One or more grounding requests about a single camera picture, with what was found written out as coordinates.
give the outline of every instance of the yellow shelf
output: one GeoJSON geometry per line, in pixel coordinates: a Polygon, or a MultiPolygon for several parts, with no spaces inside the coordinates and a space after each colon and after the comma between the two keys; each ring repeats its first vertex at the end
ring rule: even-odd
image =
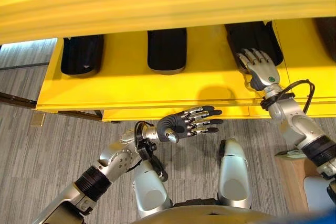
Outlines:
{"type": "MultiPolygon", "coordinates": [[[[310,18],[278,20],[278,39],[291,83],[309,79],[315,84],[314,102],[336,102],[336,62],[323,46],[310,18]]],[[[307,99],[307,84],[293,89],[298,101],[307,99]]]]}
{"type": "MultiPolygon", "coordinates": [[[[162,117],[183,110],[189,107],[176,108],[146,108],[146,109],[114,109],[104,110],[103,121],[137,121],[137,120],[159,120],[162,117]]],[[[260,106],[216,106],[222,110],[222,115],[216,116],[220,119],[261,119],[270,118],[268,111],[260,106]]],[[[314,118],[325,118],[336,116],[336,104],[311,104],[307,113],[314,118]]]]}
{"type": "MultiPolygon", "coordinates": [[[[164,76],[147,66],[145,31],[105,35],[101,70],[91,78],[60,71],[63,40],[57,41],[38,102],[38,110],[169,108],[176,106],[258,105],[261,94],[245,87],[223,25],[187,29],[187,64],[164,76]]],[[[285,64],[281,84],[289,84],[285,64]]]]}
{"type": "MultiPolygon", "coordinates": [[[[289,80],[310,79],[316,85],[310,115],[336,115],[336,64],[324,51],[312,20],[278,20],[275,27],[285,59],[278,66],[281,86],[289,85],[289,80]],[[328,76],[328,82],[321,76],[328,76]]],[[[111,121],[159,119],[185,108],[211,104],[223,109],[222,118],[268,117],[259,107],[262,94],[245,86],[249,79],[245,80],[236,67],[224,26],[192,27],[187,33],[187,65],[173,76],[156,74],[147,66],[145,31],[105,35],[102,68],[85,79],[60,72],[63,40],[59,39],[37,109],[102,109],[106,110],[103,120],[111,121]]],[[[308,87],[295,88],[295,93],[303,105],[308,87]]]]}
{"type": "Polygon", "coordinates": [[[0,44],[336,15],[336,0],[0,0],[0,44]]]}

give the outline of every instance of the black container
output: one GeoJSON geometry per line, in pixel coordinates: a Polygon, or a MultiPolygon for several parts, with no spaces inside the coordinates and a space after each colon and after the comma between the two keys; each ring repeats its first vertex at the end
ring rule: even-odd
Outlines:
{"type": "Polygon", "coordinates": [[[104,45],[103,35],[64,38],[61,71],[83,78],[99,71],[104,45]]]}
{"type": "Polygon", "coordinates": [[[264,51],[277,66],[284,60],[281,48],[272,28],[272,22],[266,25],[262,21],[225,25],[227,41],[236,60],[239,71],[248,73],[237,53],[242,49],[255,48],[264,51]]]}
{"type": "Polygon", "coordinates": [[[186,65],[186,28],[148,31],[148,66],[160,74],[177,74],[186,65]]]}

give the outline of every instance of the yellow metal frame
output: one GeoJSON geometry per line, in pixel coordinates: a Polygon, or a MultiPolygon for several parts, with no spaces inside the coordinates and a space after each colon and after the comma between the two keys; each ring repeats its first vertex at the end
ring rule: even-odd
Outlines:
{"type": "Polygon", "coordinates": [[[0,0],[0,44],[53,37],[335,16],[336,0],[0,0]]]}
{"type": "MultiPolygon", "coordinates": [[[[335,116],[336,64],[324,50],[313,20],[274,23],[284,52],[284,62],[278,66],[281,85],[310,79],[316,93],[308,114],[335,116]]],[[[267,118],[268,112],[259,106],[262,94],[246,86],[249,79],[236,67],[224,26],[191,27],[187,32],[187,66],[173,76],[148,68],[145,31],[105,35],[101,70],[83,79],[60,72],[63,40],[59,39],[36,108],[49,112],[102,109],[103,121],[112,121],[159,119],[211,104],[223,110],[222,118],[267,118]]],[[[303,106],[308,87],[294,92],[303,106]]]]}

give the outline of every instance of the robotic hand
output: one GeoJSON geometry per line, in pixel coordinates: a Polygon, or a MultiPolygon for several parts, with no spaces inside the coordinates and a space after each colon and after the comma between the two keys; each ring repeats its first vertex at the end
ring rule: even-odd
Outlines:
{"type": "MultiPolygon", "coordinates": [[[[270,116],[278,122],[284,138],[302,150],[307,158],[317,166],[317,171],[325,179],[336,178],[336,143],[329,139],[315,121],[306,115],[314,85],[309,80],[301,80],[282,89],[279,86],[279,73],[265,52],[254,48],[244,49],[243,52],[243,54],[238,54],[238,57],[252,75],[250,85],[255,90],[264,91],[264,100],[260,105],[268,110],[270,116]],[[310,85],[310,95],[303,111],[294,100],[295,95],[286,93],[302,83],[310,85]]],[[[327,190],[335,201],[335,180],[330,183],[327,190]]]]}
{"type": "Polygon", "coordinates": [[[207,128],[206,125],[221,124],[223,120],[208,120],[206,117],[221,113],[221,110],[215,110],[212,106],[202,106],[168,115],[158,122],[157,127],[139,121],[134,130],[125,132],[118,142],[109,145],[78,180],[71,183],[40,213],[33,224],[83,224],[83,216],[91,213],[109,186],[122,174],[140,164],[138,162],[130,168],[137,157],[140,157],[140,161],[143,160],[136,172],[138,181],[142,174],[150,174],[149,170],[156,173],[157,169],[159,172],[162,170],[160,162],[153,155],[156,144],[152,140],[177,143],[180,138],[217,132],[217,128],[207,128]]]}
{"type": "Polygon", "coordinates": [[[279,84],[280,76],[272,59],[263,51],[252,48],[251,51],[244,49],[243,54],[238,54],[240,60],[252,75],[251,87],[257,91],[272,85],[279,84]]]}
{"type": "Polygon", "coordinates": [[[208,116],[220,115],[221,110],[212,106],[202,106],[168,115],[157,123],[157,137],[161,142],[177,143],[180,138],[198,134],[218,132],[216,127],[206,127],[211,124],[222,124],[221,119],[207,119],[208,116]]]}

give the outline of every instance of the wire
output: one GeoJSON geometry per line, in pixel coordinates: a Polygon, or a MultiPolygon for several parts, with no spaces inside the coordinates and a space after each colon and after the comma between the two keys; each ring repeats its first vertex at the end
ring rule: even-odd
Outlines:
{"type": "Polygon", "coordinates": [[[315,85],[312,82],[310,82],[308,79],[307,80],[296,81],[296,82],[293,82],[292,84],[290,84],[289,86],[287,86],[284,90],[282,90],[279,93],[280,95],[278,96],[278,98],[277,98],[276,101],[278,101],[290,89],[292,89],[292,88],[294,88],[294,87],[296,87],[296,86],[298,86],[300,84],[304,84],[304,83],[309,84],[309,95],[308,95],[306,104],[304,105],[304,108],[303,108],[303,112],[305,114],[307,114],[307,111],[308,111],[311,99],[313,98],[313,95],[314,95],[314,92],[315,92],[315,85]]]}
{"type": "Polygon", "coordinates": [[[138,125],[139,123],[145,123],[149,125],[150,127],[154,126],[154,124],[146,122],[146,121],[138,121],[134,126],[134,141],[135,141],[135,148],[138,146],[138,138],[137,138],[137,131],[138,131],[138,125]]]}
{"type": "MultiPolygon", "coordinates": [[[[135,126],[134,126],[134,142],[135,142],[135,148],[137,148],[137,146],[138,146],[137,131],[138,131],[138,126],[139,126],[140,123],[147,124],[147,125],[149,125],[150,127],[153,127],[153,126],[154,126],[154,124],[149,123],[149,122],[146,122],[146,121],[138,121],[138,122],[135,124],[135,126]]],[[[129,169],[126,171],[126,173],[132,171],[134,168],[136,168],[137,166],[139,166],[140,163],[141,163],[141,161],[142,161],[142,159],[139,160],[134,166],[132,166],[131,168],[129,168],[129,169]]]]}
{"type": "Polygon", "coordinates": [[[134,168],[136,168],[137,166],[139,166],[139,165],[141,164],[141,161],[142,161],[142,159],[139,160],[139,161],[138,161],[135,165],[133,165],[131,168],[129,168],[129,169],[126,171],[126,173],[132,171],[134,168]]]}

